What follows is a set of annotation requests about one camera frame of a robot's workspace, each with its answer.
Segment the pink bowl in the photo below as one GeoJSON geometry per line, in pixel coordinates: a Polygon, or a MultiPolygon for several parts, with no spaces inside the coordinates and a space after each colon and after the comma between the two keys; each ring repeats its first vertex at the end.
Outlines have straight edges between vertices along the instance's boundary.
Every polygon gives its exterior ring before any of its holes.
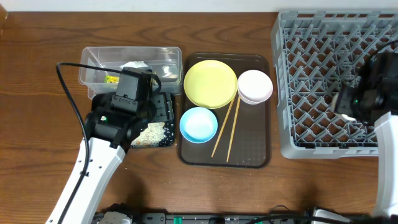
{"type": "Polygon", "coordinates": [[[240,99],[249,105],[258,105],[272,96],[273,83],[266,73],[247,70],[239,76],[237,88],[240,99]]]}

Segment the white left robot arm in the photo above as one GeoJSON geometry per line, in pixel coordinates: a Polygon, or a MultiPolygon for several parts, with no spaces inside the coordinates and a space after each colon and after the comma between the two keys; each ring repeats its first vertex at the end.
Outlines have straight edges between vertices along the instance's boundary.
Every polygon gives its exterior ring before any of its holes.
{"type": "Polygon", "coordinates": [[[169,93],[148,66],[113,70],[116,91],[97,94],[82,117],[70,92],[64,92],[78,118],[83,139],[72,173],[47,220],[48,223],[92,221],[110,178],[131,143],[150,123],[173,119],[169,93]]]}

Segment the wooden chopstick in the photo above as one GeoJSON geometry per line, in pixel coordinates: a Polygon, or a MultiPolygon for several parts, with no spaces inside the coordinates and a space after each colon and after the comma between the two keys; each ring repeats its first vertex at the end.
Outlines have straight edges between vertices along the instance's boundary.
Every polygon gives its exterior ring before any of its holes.
{"type": "Polygon", "coordinates": [[[221,125],[220,131],[219,131],[219,133],[218,133],[218,137],[217,137],[215,146],[214,146],[214,148],[213,148],[213,152],[212,152],[212,154],[211,154],[211,157],[214,157],[215,152],[216,152],[216,150],[217,150],[218,144],[219,144],[219,142],[220,142],[221,136],[222,136],[223,131],[224,131],[224,127],[225,127],[226,122],[227,122],[227,120],[228,120],[230,111],[231,111],[231,109],[232,109],[232,107],[233,107],[234,99],[235,99],[235,96],[234,96],[234,98],[230,101],[228,110],[227,110],[227,112],[226,112],[226,115],[225,115],[225,117],[224,117],[224,120],[223,120],[223,123],[222,123],[222,125],[221,125]]]}
{"type": "Polygon", "coordinates": [[[232,129],[231,129],[231,135],[230,135],[230,140],[229,140],[228,154],[227,154],[227,158],[226,158],[227,162],[229,162],[231,149],[232,149],[232,145],[233,145],[233,139],[234,139],[234,133],[235,133],[235,129],[236,129],[236,122],[237,122],[237,118],[238,118],[238,113],[239,113],[240,101],[241,101],[241,97],[238,95],[238,100],[237,100],[237,103],[236,103],[236,109],[235,109],[234,119],[233,119],[233,126],[232,126],[232,129]]]}

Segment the yellow plate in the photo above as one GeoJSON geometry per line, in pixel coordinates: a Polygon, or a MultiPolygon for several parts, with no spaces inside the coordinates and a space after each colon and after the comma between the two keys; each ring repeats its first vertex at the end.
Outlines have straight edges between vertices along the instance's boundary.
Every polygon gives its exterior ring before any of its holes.
{"type": "Polygon", "coordinates": [[[183,88],[193,104],[217,109],[230,103],[236,96],[237,76],[224,62],[204,60],[188,69],[183,88]]]}

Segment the rice food waste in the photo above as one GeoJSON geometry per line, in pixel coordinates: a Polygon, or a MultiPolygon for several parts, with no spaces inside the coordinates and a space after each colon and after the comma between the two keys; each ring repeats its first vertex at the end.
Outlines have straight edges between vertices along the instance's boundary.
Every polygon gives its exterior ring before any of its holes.
{"type": "Polygon", "coordinates": [[[133,140],[131,147],[169,147],[175,141],[175,119],[159,123],[149,123],[148,127],[141,131],[133,140]]]}

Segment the white napkin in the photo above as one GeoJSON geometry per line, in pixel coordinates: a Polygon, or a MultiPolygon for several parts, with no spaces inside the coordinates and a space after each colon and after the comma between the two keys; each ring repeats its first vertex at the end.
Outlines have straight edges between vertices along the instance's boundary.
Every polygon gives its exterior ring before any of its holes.
{"type": "Polygon", "coordinates": [[[151,70],[152,68],[148,66],[144,61],[133,61],[133,62],[127,62],[124,65],[121,65],[120,68],[124,67],[131,67],[131,68],[140,68],[144,70],[151,70]]]}

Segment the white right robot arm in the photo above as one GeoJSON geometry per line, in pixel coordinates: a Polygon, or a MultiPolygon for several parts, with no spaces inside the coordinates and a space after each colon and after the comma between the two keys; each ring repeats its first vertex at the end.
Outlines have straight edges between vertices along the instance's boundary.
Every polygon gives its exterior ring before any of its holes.
{"type": "Polygon", "coordinates": [[[397,216],[397,54],[379,53],[359,72],[358,86],[333,97],[332,110],[344,119],[374,127],[379,165],[376,217],[397,216]]]}

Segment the light blue bowl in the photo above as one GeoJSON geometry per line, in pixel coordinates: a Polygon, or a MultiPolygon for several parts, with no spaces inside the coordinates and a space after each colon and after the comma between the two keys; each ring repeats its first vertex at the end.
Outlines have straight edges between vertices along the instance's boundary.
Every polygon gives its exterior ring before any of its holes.
{"type": "Polygon", "coordinates": [[[215,136],[218,120],[211,110],[194,107],[184,112],[179,128],[184,139],[195,144],[202,144],[215,136]]]}

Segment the pale green cup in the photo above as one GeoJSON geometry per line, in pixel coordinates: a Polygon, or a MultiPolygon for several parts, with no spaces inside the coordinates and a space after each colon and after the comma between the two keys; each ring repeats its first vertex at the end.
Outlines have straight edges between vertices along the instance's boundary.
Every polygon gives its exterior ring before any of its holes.
{"type": "Polygon", "coordinates": [[[333,97],[332,102],[331,102],[331,110],[342,120],[347,121],[347,122],[353,122],[356,121],[356,119],[349,117],[346,114],[339,114],[337,112],[335,112],[336,109],[336,103],[337,103],[337,99],[338,99],[338,93],[333,97]]]}

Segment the green yellow snack wrapper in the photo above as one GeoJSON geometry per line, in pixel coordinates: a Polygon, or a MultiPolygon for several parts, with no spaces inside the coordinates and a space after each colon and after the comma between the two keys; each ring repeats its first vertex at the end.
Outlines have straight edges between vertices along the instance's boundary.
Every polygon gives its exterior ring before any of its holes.
{"type": "Polygon", "coordinates": [[[119,83],[119,77],[112,75],[105,75],[104,78],[105,83],[119,83]]]}

